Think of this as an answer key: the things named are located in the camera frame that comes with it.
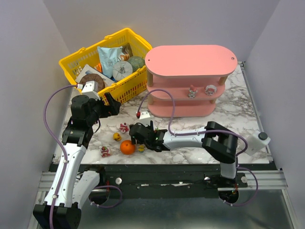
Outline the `white ring pink figure toy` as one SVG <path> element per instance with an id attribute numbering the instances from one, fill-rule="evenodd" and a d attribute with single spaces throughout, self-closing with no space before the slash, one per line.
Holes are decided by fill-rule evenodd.
<path id="1" fill-rule="evenodd" d="M 217 87 L 215 85 L 207 85 L 205 87 L 205 94 L 211 96 L 217 92 Z"/>

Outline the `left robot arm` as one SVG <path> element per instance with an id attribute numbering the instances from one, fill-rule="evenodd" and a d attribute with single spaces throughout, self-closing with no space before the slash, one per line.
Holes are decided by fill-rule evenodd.
<path id="1" fill-rule="evenodd" d="M 78 95 L 71 100 L 71 117 L 63 131 L 61 159 L 42 204 L 36 204 L 33 215 L 43 229 L 76 229 L 81 208 L 92 190 L 105 181 L 103 169 L 88 169 L 77 180 L 81 161 L 93 135 L 93 125 L 101 118 L 118 115 L 120 102 L 110 93 L 100 97 Z"/>

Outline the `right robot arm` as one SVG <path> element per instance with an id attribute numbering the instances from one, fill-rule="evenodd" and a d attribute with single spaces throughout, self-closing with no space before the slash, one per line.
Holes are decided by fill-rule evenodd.
<path id="1" fill-rule="evenodd" d="M 155 130 L 149 125 L 130 125 L 129 135 L 132 144 L 144 144 L 155 152 L 171 151 L 178 148 L 203 148 L 220 162 L 220 176 L 234 180 L 237 173 L 236 158 L 243 152 L 252 156 L 265 148 L 271 141 L 265 132 L 255 131 L 247 138 L 228 130 L 216 122 L 194 130 L 171 131 Z"/>

